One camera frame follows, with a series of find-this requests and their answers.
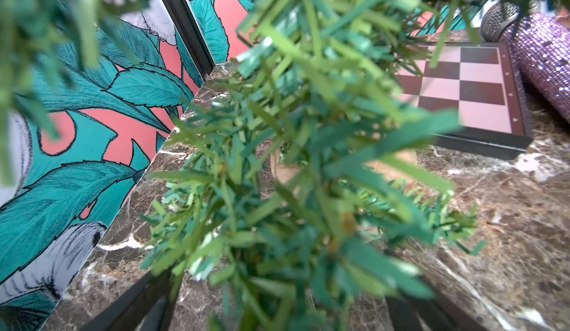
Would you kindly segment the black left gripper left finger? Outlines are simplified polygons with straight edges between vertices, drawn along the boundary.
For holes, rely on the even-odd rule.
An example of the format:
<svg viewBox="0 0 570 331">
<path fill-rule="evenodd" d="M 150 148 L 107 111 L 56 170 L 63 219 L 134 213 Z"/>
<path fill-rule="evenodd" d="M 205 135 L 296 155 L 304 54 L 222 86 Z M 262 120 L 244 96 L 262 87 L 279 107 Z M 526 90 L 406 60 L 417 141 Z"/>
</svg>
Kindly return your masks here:
<svg viewBox="0 0 570 331">
<path fill-rule="evenodd" d="M 172 273 L 147 273 L 83 330 L 168 330 L 175 311 Z"/>
</svg>

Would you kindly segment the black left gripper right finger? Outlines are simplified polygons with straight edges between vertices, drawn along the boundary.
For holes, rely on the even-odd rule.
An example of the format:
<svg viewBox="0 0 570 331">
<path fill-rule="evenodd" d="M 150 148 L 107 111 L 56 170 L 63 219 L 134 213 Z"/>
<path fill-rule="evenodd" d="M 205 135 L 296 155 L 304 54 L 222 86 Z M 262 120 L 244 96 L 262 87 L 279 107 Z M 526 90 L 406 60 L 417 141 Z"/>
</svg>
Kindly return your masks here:
<svg viewBox="0 0 570 331">
<path fill-rule="evenodd" d="M 433 291 L 433 298 L 424 299 L 404 294 L 385 299 L 390 322 L 395 331 L 422 331 L 422 322 L 430 330 L 488 330 L 451 299 L 435 290 L 429 283 L 427 285 Z"/>
</svg>

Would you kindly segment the small green christmas tree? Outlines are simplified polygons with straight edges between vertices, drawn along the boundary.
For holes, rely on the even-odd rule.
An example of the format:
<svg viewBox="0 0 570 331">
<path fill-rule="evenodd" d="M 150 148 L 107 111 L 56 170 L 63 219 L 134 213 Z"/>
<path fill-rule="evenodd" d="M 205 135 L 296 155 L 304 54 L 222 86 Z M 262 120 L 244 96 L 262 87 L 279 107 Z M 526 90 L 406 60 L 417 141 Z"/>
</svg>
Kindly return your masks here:
<svg viewBox="0 0 570 331">
<path fill-rule="evenodd" d="M 432 236 L 418 206 L 373 171 L 384 159 L 438 189 L 447 181 L 396 158 L 459 127 L 449 109 L 423 114 L 396 101 L 396 66 L 412 17 L 442 0 L 258 0 L 240 25 L 255 45 L 220 108 L 197 110 L 182 135 L 197 148 L 186 171 L 160 177 L 189 188 L 175 215 L 157 206 L 150 273 L 172 273 L 172 301 L 198 259 L 230 285 L 242 330 L 324 328 L 360 292 L 430 298 L 417 276 L 368 246 L 362 192 L 384 200 L 390 231 Z M 447 0 L 452 9 L 461 0 Z M 510 0 L 519 5 L 533 0 Z M 569 0 L 558 0 L 568 4 Z"/>
</svg>

